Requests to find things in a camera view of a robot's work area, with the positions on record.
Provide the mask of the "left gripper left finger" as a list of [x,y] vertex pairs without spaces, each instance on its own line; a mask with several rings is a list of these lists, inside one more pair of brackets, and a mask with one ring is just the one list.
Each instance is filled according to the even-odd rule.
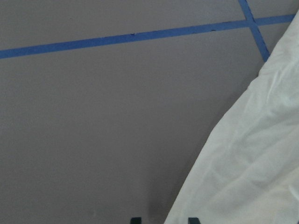
[[130,224],[142,224],[142,218],[141,217],[133,217],[130,220]]

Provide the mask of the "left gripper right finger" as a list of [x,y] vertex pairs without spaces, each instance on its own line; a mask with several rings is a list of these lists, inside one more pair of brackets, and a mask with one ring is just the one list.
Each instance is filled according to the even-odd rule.
[[188,224],[201,224],[198,217],[189,217]]

